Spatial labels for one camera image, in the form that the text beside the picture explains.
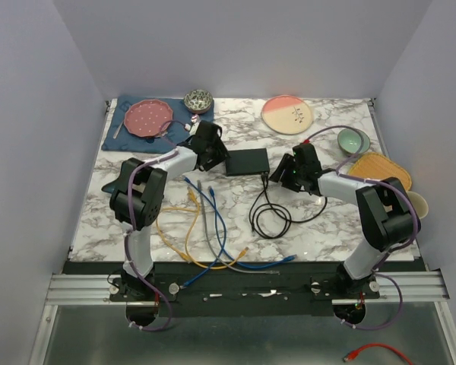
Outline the black network switch box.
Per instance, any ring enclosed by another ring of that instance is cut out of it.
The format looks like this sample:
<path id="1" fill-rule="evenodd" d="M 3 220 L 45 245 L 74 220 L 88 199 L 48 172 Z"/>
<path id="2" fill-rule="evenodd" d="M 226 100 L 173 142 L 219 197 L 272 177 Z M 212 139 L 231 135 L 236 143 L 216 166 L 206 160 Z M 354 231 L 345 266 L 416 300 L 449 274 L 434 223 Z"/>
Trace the black network switch box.
<path id="1" fill-rule="evenodd" d="M 227 176 L 252 176 L 270 172 L 266 148 L 229 151 L 225 161 Z"/>

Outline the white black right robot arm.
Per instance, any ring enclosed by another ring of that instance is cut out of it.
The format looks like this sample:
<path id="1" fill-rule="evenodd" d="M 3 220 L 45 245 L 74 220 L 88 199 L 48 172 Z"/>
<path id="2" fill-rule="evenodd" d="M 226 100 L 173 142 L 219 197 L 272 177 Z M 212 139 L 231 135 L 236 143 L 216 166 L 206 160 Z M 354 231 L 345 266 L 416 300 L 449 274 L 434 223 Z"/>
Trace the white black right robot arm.
<path id="1" fill-rule="evenodd" d="M 299 144 L 285 154 L 269 180 L 294 192 L 335 198 L 358 207 L 363 240 L 337 267 L 334 290 L 350 298 L 391 253 L 409 246 L 421 229 L 420 219 L 396 177 L 383 180 L 349 176 L 324 169 L 315 147 Z"/>

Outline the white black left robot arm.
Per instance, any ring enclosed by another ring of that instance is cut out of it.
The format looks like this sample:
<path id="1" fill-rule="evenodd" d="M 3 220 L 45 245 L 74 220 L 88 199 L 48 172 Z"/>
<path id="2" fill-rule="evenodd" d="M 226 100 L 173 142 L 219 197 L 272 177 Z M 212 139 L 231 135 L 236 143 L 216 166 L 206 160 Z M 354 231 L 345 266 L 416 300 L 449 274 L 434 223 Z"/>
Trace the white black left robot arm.
<path id="1" fill-rule="evenodd" d="M 123 226 L 126 247 L 123 270 L 132 277 L 127 291 L 136 300 L 146 300 L 153 292 L 147 277 L 154 267 L 150 238 L 164 199 L 166 183 L 194 170 L 208 171 L 228 158 L 222 128 L 200 121 L 195 133 L 159 157 L 146 161 L 129 158 L 122 162 L 116 180 L 110 183 L 110 209 Z"/>

